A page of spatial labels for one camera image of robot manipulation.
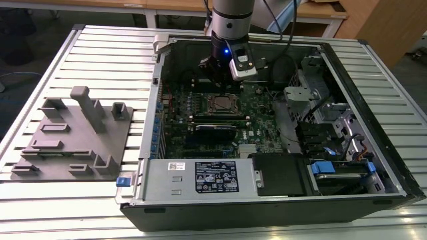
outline green circuit board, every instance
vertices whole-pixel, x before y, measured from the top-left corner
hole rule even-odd
[[[163,91],[167,159],[236,159],[239,146],[255,145],[259,153],[282,153],[272,97],[258,84],[242,85],[238,94],[195,93],[180,86]],[[230,142],[190,142],[196,126],[234,126]]]

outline desk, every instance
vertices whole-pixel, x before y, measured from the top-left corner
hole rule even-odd
[[[156,29],[158,16],[206,17],[202,0],[0,0],[0,7],[58,11],[144,14],[148,28]],[[298,22],[327,25],[323,38],[334,38],[348,14],[330,4],[307,2],[299,6]]]
[[[206,17],[206,6],[202,0],[147,0],[146,16],[148,28],[158,28],[158,15]],[[332,39],[342,26],[343,20],[348,19],[346,12],[336,12],[332,6],[307,2],[298,8],[298,23],[327,25],[323,38]]]

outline power supply label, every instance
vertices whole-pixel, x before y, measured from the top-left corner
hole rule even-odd
[[[195,190],[199,194],[239,193],[236,162],[196,162]]]

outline slotted metal table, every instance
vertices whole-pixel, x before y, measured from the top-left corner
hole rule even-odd
[[[118,202],[132,197],[115,182],[14,183],[11,170],[32,139],[46,98],[76,105],[74,86],[88,86],[103,106],[135,108],[122,174],[138,169],[155,62],[158,34],[202,36],[202,31],[86,26],[74,29],[0,145],[0,239],[372,239],[421,240],[427,236],[427,200],[343,224],[140,232]],[[272,35],[258,38],[276,39]],[[368,45],[356,40],[296,37],[331,44],[397,150],[427,194],[427,116]]]

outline motherboard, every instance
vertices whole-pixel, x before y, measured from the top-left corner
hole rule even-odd
[[[244,83],[234,94],[163,88],[167,159],[238,159],[282,153],[272,96]]]

